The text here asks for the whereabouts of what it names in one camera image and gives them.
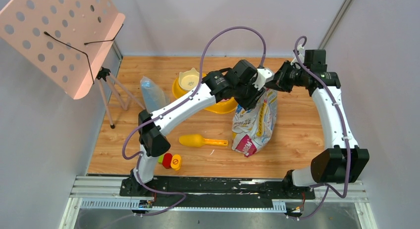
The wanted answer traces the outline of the pet food bag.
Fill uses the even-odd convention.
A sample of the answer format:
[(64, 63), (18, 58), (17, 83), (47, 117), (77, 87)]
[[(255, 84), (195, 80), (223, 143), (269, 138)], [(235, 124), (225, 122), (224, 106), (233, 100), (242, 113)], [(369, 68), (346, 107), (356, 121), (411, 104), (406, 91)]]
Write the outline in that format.
[(237, 106), (232, 123), (231, 149), (249, 157), (267, 145), (276, 124), (277, 106), (277, 92), (272, 89), (266, 89), (254, 109)]

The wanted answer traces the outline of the yellow plastic scoop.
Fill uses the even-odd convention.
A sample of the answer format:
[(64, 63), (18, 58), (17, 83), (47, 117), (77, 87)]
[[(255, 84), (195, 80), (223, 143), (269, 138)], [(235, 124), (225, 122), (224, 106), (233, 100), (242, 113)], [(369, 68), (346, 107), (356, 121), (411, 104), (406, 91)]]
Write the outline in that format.
[(208, 139), (200, 134), (182, 135), (179, 137), (179, 143), (188, 147), (202, 147), (204, 145), (227, 147), (229, 144), (227, 140)]

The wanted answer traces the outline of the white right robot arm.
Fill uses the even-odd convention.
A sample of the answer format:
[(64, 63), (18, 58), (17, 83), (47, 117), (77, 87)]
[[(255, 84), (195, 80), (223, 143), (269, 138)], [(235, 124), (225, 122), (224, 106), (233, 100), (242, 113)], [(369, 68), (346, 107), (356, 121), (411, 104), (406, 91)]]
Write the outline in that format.
[(283, 183), (284, 194), (295, 198), (303, 187), (327, 183), (355, 182), (369, 161), (369, 152), (352, 135), (341, 98), (338, 74), (327, 71), (325, 50), (299, 51), (303, 67), (296, 60), (286, 61), (265, 86), (290, 93), (295, 86), (305, 87), (321, 120), (325, 150), (310, 166), (290, 170)]

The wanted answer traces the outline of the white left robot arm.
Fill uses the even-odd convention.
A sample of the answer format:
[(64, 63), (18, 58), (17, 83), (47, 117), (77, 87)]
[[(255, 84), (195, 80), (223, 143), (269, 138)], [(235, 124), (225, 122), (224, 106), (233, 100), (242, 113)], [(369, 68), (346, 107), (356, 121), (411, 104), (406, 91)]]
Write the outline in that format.
[(140, 151), (133, 169), (133, 190), (140, 196), (152, 189), (158, 158), (171, 147), (166, 136), (180, 123), (195, 113), (222, 100), (233, 98), (244, 109), (252, 109), (265, 92), (265, 83), (274, 77), (264, 67), (254, 67), (247, 60), (240, 60), (232, 68), (211, 71), (189, 93), (171, 104), (152, 113), (142, 111), (138, 115)]

